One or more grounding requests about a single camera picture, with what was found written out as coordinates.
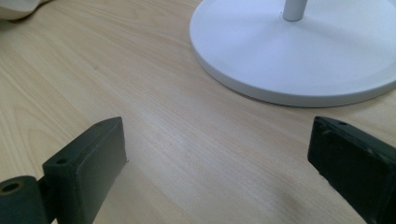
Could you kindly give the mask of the white round lamp base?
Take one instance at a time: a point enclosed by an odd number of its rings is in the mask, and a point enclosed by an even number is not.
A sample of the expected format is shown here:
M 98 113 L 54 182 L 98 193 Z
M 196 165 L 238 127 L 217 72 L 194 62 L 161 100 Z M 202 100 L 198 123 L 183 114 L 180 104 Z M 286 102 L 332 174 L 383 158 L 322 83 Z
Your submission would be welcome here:
M 198 63 L 264 102 L 350 105 L 396 89 L 396 0 L 202 0 Z

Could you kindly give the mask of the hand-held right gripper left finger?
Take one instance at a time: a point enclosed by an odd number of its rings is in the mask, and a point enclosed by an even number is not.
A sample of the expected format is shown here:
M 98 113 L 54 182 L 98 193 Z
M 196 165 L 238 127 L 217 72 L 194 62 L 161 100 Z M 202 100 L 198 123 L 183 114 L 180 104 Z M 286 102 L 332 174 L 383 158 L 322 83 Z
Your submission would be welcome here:
M 58 193 L 59 224 L 92 224 L 127 163 L 122 118 L 92 125 L 43 164 Z

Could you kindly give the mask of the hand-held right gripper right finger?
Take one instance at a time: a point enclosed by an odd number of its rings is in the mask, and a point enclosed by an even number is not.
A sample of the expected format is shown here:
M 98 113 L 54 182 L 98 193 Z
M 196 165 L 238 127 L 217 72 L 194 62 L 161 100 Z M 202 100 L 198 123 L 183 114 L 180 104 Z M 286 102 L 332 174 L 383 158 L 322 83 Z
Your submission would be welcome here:
M 367 224 L 396 224 L 396 147 L 316 117 L 307 158 Z

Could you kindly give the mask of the white rounded object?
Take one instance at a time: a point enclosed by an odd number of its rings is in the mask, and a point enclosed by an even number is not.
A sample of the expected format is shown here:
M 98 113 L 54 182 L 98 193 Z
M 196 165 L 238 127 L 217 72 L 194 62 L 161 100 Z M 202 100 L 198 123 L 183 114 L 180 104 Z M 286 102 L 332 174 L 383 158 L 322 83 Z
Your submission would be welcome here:
M 51 0 L 0 0 L 0 20 L 22 19 L 49 1 Z

